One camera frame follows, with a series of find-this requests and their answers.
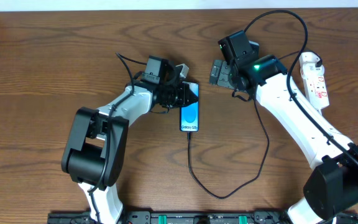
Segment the blue Galaxy smartphone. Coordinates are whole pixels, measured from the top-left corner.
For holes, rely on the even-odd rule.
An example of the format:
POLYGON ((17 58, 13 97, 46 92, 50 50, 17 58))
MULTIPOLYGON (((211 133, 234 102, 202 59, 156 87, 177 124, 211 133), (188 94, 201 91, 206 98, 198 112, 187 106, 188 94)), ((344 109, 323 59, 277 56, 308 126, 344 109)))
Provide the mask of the blue Galaxy smartphone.
POLYGON ((198 132, 199 130, 199 103, 180 108, 180 131, 198 132))

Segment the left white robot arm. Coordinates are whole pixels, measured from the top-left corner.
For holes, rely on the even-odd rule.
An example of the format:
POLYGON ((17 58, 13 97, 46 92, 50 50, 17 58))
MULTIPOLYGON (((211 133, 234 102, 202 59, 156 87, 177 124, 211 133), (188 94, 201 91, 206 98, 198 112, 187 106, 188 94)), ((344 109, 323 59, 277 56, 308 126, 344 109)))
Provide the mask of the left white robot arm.
POLYGON ((117 223, 124 209, 116 182, 122 171, 127 135, 133 122, 155 105, 171 110, 198 101, 186 82, 184 63, 149 56, 145 70, 130 73, 130 82, 115 100, 97 109, 80 108, 62 155, 62 171, 86 195, 96 223, 117 223))

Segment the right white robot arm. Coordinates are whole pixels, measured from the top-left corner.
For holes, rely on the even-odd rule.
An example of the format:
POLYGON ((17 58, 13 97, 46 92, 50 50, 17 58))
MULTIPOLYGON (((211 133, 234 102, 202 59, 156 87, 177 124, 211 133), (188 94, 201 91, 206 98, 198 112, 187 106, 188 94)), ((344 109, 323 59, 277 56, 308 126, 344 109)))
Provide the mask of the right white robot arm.
POLYGON ((305 89, 300 91, 274 55, 259 56, 259 45, 242 30, 219 42, 210 83, 229 88, 268 110, 302 150, 312 173, 303 198, 287 210, 291 223, 358 223, 347 210, 358 203, 358 144, 334 128, 321 114, 313 93, 324 85, 323 66, 313 52, 300 55, 305 89))

